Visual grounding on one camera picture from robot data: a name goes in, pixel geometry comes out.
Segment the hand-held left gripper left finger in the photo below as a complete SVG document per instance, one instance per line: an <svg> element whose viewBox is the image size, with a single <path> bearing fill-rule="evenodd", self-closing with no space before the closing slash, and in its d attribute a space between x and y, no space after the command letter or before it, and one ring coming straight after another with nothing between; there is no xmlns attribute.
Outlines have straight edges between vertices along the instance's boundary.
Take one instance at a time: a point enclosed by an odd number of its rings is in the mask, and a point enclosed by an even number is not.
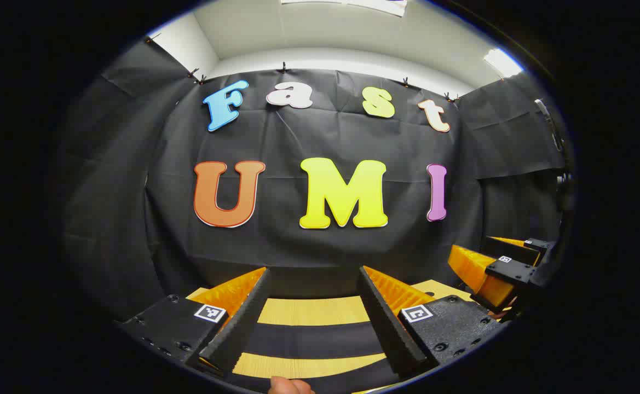
<svg viewBox="0 0 640 394"><path fill-rule="evenodd" d="M175 364L224 377L245 350L272 282L262 267L190 298L170 294L119 328Z"/></svg>

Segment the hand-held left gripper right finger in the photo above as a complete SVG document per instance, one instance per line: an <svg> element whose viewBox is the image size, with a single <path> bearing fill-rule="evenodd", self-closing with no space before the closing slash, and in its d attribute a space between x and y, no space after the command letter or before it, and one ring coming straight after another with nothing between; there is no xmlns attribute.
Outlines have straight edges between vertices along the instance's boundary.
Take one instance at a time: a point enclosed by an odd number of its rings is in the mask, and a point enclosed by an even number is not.
<svg viewBox="0 0 640 394"><path fill-rule="evenodd" d="M495 338L505 324L455 294L435 299L362 266L358 293L393 372L402 378L441 368Z"/></svg>

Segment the dark grey jeans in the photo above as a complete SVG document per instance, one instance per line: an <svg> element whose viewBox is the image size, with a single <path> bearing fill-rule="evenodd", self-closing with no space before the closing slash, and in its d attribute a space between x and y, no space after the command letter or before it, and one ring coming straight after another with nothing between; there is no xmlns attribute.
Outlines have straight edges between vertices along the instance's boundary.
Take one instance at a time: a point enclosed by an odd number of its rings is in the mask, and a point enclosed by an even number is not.
<svg viewBox="0 0 640 394"><path fill-rule="evenodd" d="M382 356L374 328L369 322L344 325L273 325L257 323L250 334L245 352L252 356L321 361L338 364L340 359ZM385 359L355 367L348 372L299 378L310 384L317 394L350 394L400 382Z"/></svg>

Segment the grey metal stand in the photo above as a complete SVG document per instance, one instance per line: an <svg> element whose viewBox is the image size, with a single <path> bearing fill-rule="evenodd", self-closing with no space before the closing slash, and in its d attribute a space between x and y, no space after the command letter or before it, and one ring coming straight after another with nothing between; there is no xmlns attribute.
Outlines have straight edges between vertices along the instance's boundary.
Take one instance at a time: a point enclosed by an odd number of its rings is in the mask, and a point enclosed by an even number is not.
<svg viewBox="0 0 640 394"><path fill-rule="evenodd" d="M556 150L562 153L563 147L564 147L563 145L564 141L562 139L561 134L558 132L557 125L552 117L552 114L550 113L550 111L548 110L548 108L546 107L546 105L541 99L535 99L533 102L535 103L535 105L537 105L538 109L540 110L541 114L544 117L545 122L547 123L550 129L550 134L554 142L554 145L556 147Z"/></svg>

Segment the ceiling light panel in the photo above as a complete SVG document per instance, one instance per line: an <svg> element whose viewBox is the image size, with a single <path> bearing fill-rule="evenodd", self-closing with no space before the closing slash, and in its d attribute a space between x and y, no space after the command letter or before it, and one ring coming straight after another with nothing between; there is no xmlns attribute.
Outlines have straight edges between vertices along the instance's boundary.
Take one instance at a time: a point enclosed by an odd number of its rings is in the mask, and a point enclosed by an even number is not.
<svg viewBox="0 0 640 394"><path fill-rule="evenodd" d="M337 3L379 11L392 16L403 17L408 0L279 0L282 5L294 3Z"/></svg>
<svg viewBox="0 0 640 394"><path fill-rule="evenodd" d="M483 60L500 78L510 78L523 72L523 67L500 48L490 49Z"/></svg>

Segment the black backdrop cloth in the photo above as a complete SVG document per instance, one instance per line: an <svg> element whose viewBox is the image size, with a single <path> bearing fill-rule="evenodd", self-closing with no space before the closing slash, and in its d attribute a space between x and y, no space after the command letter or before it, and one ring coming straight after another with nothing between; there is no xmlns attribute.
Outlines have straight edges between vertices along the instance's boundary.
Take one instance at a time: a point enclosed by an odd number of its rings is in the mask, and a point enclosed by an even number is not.
<svg viewBox="0 0 640 394"><path fill-rule="evenodd" d="M50 196L62 259L118 320L259 266L278 298L353 294L360 266L458 286L452 245L560 234L563 158L525 77L454 105L341 71L203 85L185 74L138 43L95 77L60 135ZM363 160L385 164L387 225L302 229L312 158L345 182Z"/></svg>

